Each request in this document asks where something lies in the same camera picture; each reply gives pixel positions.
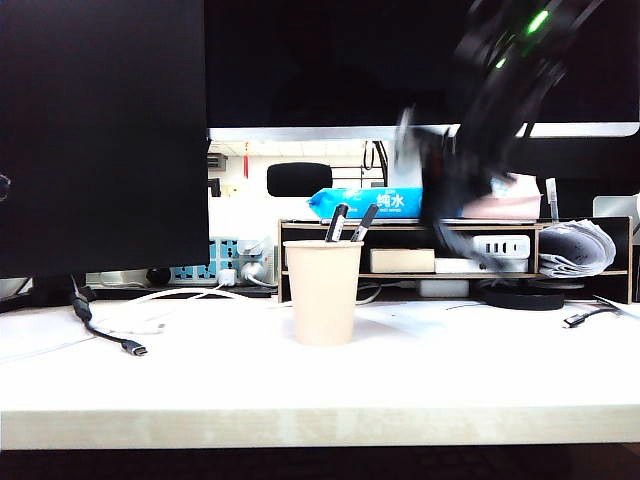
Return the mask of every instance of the paper cup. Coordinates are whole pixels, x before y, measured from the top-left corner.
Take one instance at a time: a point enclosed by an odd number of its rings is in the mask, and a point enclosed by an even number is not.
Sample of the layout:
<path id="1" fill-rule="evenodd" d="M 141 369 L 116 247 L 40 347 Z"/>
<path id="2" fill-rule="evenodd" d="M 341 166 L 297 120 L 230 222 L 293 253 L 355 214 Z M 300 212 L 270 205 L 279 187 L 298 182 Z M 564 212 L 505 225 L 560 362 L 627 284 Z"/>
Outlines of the paper cup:
<path id="1" fill-rule="evenodd" d="M 284 242 L 296 340 L 305 345 L 340 345 L 353 335 L 363 242 Z"/>

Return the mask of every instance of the round black base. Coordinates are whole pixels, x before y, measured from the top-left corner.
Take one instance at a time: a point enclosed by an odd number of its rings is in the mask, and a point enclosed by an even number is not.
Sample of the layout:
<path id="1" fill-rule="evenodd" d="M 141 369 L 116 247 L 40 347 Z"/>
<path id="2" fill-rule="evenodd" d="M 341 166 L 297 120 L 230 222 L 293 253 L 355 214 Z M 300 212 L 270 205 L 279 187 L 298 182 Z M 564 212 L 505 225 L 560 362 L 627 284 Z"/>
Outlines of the round black base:
<path id="1" fill-rule="evenodd" d="M 563 293 L 541 288 L 487 287 L 483 290 L 488 305 L 512 310 L 558 310 L 564 306 Z"/>

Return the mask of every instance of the tissue pack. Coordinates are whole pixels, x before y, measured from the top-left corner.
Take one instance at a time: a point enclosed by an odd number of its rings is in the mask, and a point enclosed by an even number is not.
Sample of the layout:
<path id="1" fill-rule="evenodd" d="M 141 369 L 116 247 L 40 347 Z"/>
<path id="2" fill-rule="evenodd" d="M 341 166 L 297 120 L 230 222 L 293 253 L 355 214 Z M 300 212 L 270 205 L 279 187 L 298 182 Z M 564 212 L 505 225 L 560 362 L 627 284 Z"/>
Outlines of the tissue pack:
<path id="1" fill-rule="evenodd" d="M 347 218 L 362 218 L 372 203 L 379 208 L 376 218 L 419 218 L 421 200 L 421 187 L 323 188 L 308 202 L 320 218 L 331 218 L 339 203 L 349 205 Z"/>

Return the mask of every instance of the white desk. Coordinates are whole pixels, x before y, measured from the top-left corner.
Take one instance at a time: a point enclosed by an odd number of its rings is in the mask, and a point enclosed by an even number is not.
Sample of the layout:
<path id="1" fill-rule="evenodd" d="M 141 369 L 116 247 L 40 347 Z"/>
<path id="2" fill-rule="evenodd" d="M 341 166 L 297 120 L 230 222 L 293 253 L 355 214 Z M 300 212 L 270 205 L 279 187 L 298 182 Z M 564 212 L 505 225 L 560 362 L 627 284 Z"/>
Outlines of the white desk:
<path id="1" fill-rule="evenodd" d="M 585 307 L 372 304 L 357 309 L 351 344 L 305 347 L 291 309 L 252 302 L 189 303 L 164 318 L 163 335 L 134 337 L 145 357 L 94 339 L 1 364 L 1 448 L 640 441 L 635 318 L 600 314 L 565 330 L 560 320 Z M 94 316 L 118 308 L 99 302 Z M 7 345 L 42 347 L 51 328 L 82 337 L 68 312 L 0 316 L 0 357 Z M 127 312 L 119 318 L 136 318 Z"/>

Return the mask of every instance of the monitor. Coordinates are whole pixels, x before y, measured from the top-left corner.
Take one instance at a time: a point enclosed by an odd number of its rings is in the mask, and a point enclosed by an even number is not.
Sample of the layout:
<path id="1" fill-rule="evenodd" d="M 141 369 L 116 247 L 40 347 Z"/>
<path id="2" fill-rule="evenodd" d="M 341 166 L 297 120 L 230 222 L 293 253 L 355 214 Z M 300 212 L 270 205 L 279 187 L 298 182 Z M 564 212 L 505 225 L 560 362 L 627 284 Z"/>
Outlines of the monitor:
<path id="1" fill-rule="evenodd" d="M 458 123 L 447 95 L 472 3 L 207 1 L 212 137 L 391 138 L 412 104 L 419 124 Z M 635 0 L 605 1 L 587 20 L 534 137 L 638 130 L 639 8 Z"/>
<path id="2" fill-rule="evenodd" d="M 0 278 L 208 261 L 202 1 L 0 0 Z"/>

